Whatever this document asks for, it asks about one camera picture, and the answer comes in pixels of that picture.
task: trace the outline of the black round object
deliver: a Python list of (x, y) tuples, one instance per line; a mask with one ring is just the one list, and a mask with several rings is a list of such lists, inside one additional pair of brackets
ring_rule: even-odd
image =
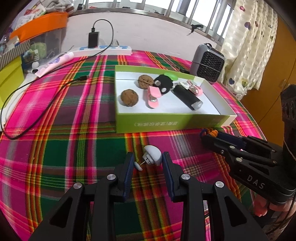
[(173, 82), (170, 77), (161, 74), (154, 80), (154, 87), (158, 87), (161, 94), (164, 95), (168, 93), (173, 87)]

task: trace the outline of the green oval object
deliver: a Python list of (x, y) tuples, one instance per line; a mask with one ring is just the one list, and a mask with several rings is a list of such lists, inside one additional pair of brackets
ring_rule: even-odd
[(169, 77), (169, 78), (170, 78), (171, 80), (173, 80), (173, 81), (176, 81), (176, 80), (179, 79), (176, 75), (174, 75), (174, 74), (172, 74), (172, 73), (164, 73), (163, 75)]

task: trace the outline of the portable heater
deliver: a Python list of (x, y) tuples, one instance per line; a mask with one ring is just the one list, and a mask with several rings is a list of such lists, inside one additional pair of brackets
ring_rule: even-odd
[(215, 83), (225, 62), (224, 55), (214, 49), (211, 44), (201, 44), (195, 51), (190, 74)]

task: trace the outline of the hand cream tube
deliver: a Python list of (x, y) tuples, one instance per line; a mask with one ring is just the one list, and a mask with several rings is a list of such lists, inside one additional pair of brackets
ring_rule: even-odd
[(45, 65), (42, 69), (38, 70), (35, 74), (41, 78), (43, 75), (47, 74), (48, 72), (54, 70), (55, 68), (71, 61), (74, 58), (74, 53), (69, 52), (61, 57), (56, 58), (54, 61), (50, 62), (49, 64)]

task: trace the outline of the table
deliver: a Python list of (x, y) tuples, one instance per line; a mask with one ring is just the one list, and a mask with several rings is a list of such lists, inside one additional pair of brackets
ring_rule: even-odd
[[(188, 70), (191, 62), (144, 51), (133, 51), (132, 56), (80, 59), (26, 90), (6, 124), (7, 133), (17, 135), (33, 123), (66, 82), (82, 75), (90, 78), (64, 88), (26, 135), (14, 141), (2, 135), (0, 140), (0, 208), (22, 240), (28, 240), (44, 215), (75, 182), (96, 182), (123, 163), (128, 151), (140, 161), (142, 148), (148, 144), (169, 151), (173, 162), (199, 181), (223, 181), (247, 208), (252, 206), (252, 191), (230, 178), (222, 156), (201, 145), (200, 129), (132, 134), (115, 131), (115, 65)], [(241, 103), (221, 84), (213, 86), (237, 114), (230, 126), (218, 130), (264, 138)], [(146, 166), (143, 172), (134, 170), (128, 202), (115, 205), (117, 240), (178, 239), (182, 206), (168, 197), (161, 166)], [(209, 231), (208, 217), (206, 227)]]

